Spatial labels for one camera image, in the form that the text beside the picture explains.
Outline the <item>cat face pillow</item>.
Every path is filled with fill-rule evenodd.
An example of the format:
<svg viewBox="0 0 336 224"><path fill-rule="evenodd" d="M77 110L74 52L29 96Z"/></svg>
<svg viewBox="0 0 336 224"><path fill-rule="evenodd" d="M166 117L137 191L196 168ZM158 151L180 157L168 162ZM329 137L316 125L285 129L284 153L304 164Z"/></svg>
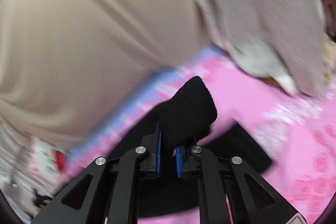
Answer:
<svg viewBox="0 0 336 224"><path fill-rule="evenodd" d="M28 170L52 186L53 190L61 184L66 159L64 149L37 137L31 139Z"/></svg>

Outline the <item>beige curtain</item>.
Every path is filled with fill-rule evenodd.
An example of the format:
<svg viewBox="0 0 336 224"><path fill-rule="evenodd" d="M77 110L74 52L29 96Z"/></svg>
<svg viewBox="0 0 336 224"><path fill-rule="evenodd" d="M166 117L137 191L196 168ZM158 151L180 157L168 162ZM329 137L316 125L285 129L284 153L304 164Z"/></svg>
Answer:
<svg viewBox="0 0 336 224"><path fill-rule="evenodd" d="M24 146L72 147L210 42L194 0L1 0L1 122Z"/></svg>

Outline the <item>grey floral blanket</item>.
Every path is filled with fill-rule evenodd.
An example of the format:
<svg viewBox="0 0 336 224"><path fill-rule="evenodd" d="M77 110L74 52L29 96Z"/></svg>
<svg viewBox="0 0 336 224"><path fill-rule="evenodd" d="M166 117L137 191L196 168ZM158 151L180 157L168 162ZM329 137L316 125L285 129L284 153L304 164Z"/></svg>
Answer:
<svg viewBox="0 0 336 224"><path fill-rule="evenodd" d="M195 0L211 40L257 79L319 95L335 71L322 0Z"/></svg>

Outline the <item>pink floral bed sheet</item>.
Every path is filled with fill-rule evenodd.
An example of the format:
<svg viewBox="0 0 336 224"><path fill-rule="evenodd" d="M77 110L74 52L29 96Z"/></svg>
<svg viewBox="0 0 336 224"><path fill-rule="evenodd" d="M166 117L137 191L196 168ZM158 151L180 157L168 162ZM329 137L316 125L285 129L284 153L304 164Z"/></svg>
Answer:
<svg viewBox="0 0 336 224"><path fill-rule="evenodd" d="M210 138L240 123L272 158L265 179L313 223L335 193L335 76L318 97L290 97L243 73L217 47L193 61L150 77L104 124L68 154L67 183L94 159L116 147L148 111L199 76L215 102L218 118Z"/></svg>

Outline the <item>black pants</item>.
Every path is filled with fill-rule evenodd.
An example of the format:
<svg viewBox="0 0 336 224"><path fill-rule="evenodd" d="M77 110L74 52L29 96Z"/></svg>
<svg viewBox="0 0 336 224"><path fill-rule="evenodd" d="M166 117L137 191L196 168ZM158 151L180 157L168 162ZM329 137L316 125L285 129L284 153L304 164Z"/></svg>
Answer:
<svg viewBox="0 0 336 224"><path fill-rule="evenodd" d="M123 137L110 152L108 158L122 157L127 151L138 147L144 136L161 130L162 180L147 180L139 193L144 200L139 203L139 218L160 217L198 207L197 182L177 178L173 162L173 150L180 145L194 145L210 134L210 127L217 119L213 98L202 79L189 79L175 95L151 109ZM272 164L253 137L237 122L204 144L216 157L230 159L241 157L257 173L265 172Z"/></svg>

